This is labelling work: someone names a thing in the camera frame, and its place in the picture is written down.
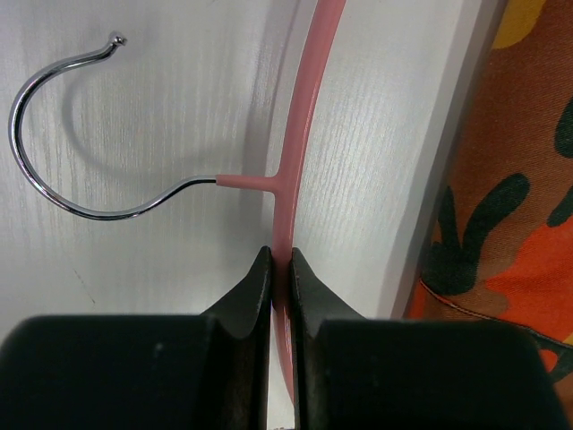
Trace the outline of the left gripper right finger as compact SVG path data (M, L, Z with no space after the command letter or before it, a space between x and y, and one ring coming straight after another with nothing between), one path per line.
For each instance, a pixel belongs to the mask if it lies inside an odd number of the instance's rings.
M532 337L504 322L373 320L290 263L299 429L561 429Z

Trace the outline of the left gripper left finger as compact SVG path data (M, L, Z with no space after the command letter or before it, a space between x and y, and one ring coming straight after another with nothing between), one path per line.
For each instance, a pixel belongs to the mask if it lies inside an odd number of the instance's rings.
M200 314L41 315L1 346L4 429L262 429L268 247Z

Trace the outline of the orange camouflage trousers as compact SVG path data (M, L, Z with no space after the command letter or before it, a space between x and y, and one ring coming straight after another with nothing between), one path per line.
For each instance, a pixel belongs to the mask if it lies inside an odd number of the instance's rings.
M571 2L508 3L408 314L526 327L571 403Z

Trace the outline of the pink plastic hanger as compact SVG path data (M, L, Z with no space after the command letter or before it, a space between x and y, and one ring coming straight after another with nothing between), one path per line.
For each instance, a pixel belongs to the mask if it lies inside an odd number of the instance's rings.
M304 368L296 356L296 337L300 333L296 325L300 306L297 303L297 279L292 268L295 215L313 114L344 7L342 1L319 1L316 4L295 79L279 167L274 176L190 176L171 185L150 201L123 211L89 210L54 191L36 172L24 149L21 129L26 108L35 93L56 76L108 60L127 42L126 37L117 31L110 34L108 42L101 49L59 60L33 74L18 91L8 117L9 144L28 182L55 206L81 218L100 221L133 219L199 184L273 194L271 268L275 278L271 282L272 305L281 369L295 408L295 426L298 429L306 427L306 398Z

